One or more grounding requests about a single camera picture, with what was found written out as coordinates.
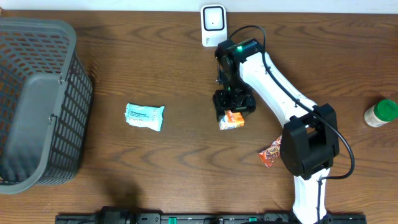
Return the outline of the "orange snack box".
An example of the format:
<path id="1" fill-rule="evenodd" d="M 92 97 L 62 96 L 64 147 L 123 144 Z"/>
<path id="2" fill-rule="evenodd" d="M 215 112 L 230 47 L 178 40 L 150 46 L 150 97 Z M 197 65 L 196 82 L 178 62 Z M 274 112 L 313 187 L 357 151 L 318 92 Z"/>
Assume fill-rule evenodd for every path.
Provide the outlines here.
<path id="1" fill-rule="evenodd" d="M 218 123 L 220 130 L 227 130 L 242 127 L 245 121 L 240 112 L 234 113 L 231 110 L 226 110 Z"/>

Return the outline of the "red snack packet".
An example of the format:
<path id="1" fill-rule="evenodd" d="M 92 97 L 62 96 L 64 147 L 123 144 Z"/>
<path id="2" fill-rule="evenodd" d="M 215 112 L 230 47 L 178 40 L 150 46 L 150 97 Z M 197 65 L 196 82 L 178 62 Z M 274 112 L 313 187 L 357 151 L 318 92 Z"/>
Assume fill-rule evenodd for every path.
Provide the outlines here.
<path id="1" fill-rule="evenodd" d="M 276 140 L 271 143 L 270 146 L 268 146 L 258 154 L 259 158 L 266 167 L 271 167 L 274 161 L 279 157 L 281 140 L 282 135 L 280 135 Z"/>

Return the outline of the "teal wet wipes pack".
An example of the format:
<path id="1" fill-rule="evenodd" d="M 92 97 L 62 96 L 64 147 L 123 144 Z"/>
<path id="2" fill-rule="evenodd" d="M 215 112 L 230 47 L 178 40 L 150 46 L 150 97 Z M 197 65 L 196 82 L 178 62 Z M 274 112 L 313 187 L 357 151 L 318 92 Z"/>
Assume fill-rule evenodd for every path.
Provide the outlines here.
<path id="1" fill-rule="evenodd" d="M 149 128 L 159 132 L 163 122 L 165 106 L 141 106 L 128 103 L 125 111 L 125 121 L 138 128 Z"/>

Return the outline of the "green lid jar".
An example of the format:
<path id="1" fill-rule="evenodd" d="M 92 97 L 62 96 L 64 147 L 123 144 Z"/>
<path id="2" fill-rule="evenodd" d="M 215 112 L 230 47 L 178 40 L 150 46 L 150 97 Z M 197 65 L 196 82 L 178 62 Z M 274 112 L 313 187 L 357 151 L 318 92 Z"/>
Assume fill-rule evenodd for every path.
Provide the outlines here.
<path id="1" fill-rule="evenodd" d="M 378 128 L 397 118 L 397 104 L 392 100 L 381 100 L 364 113 L 365 122 Z"/>

